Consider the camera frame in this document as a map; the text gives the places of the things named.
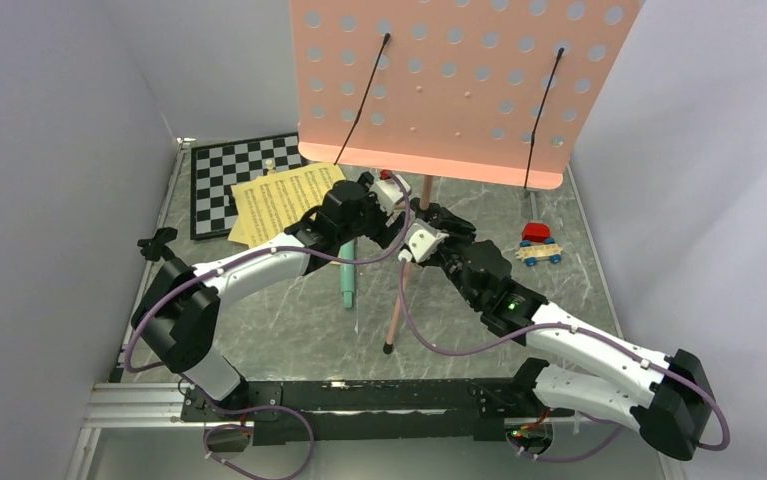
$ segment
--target yellow paper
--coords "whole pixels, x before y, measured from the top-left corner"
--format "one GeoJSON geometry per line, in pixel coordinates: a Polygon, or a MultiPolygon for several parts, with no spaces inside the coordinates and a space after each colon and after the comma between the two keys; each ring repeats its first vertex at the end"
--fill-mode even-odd
{"type": "Polygon", "coordinates": [[[315,163],[233,185],[239,216],[230,241],[251,248],[262,245],[320,205],[330,187],[344,179],[339,167],[315,163]]]}

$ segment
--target black and white checkered board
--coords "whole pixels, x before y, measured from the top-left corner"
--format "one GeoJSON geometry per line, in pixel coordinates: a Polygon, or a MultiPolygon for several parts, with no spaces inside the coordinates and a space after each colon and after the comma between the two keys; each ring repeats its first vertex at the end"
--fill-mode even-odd
{"type": "Polygon", "coordinates": [[[230,233],[238,216],[230,187],[265,175],[269,159],[276,172],[303,166],[297,133],[192,149],[192,240],[230,233]]]}

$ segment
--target marble tabletop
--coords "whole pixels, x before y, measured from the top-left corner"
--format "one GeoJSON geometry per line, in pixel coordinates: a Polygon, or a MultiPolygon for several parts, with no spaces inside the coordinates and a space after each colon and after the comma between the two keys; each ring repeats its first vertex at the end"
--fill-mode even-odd
{"type": "MultiPolygon", "coordinates": [[[[190,265],[245,250],[245,246],[226,238],[189,240],[189,161],[190,155],[186,153],[164,221],[165,226],[180,232],[170,246],[190,265]]],[[[349,179],[363,171],[355,167],[343,170],[349,179]]],[[[420,176],[404,177],[414,192],[421,191],[420,176]]],[[[526,267],[515,259],[521,229],[531,219],[529,200],[520,187],[437,178],[432,201],[474,223],[478,240],[493,240],[512,262],[513,278],[518,282],[543,293],[578,318],[615,334],[607,294],[568,173],[562,186],[539,192],[537,198],[540,220],[551,227],[563,248],[563,261],[559,264],[540,262],[526,267]]],[[[358,242],[357,258],[379,252],[376,245],[365,239],[358,242]]],[[[357,267],[357,295],[355,307],[350,310],[342,305],[340,272],[334,265],[304,278],[272,285],[224,307],[218,319],[215,345],[249,380],[507,377],[529,356],[562,363],[551,354],[512,342],[470,357],[443,357],[422,347],[403,324],[394,352],[385,355],[382,347],[397,296],[397,275],[394,257],[357,267]]],[[[441,347],[464,349],[496,338],[439,269],[414,269],[407,298],[420,331],[441,347]]],[[[136,365],[141,365],[156,357],[141,342],[133,358],[136,365]]],[[[163,368],[125,374],[122,379],[176,380],[176,375],[163,368]]]]}

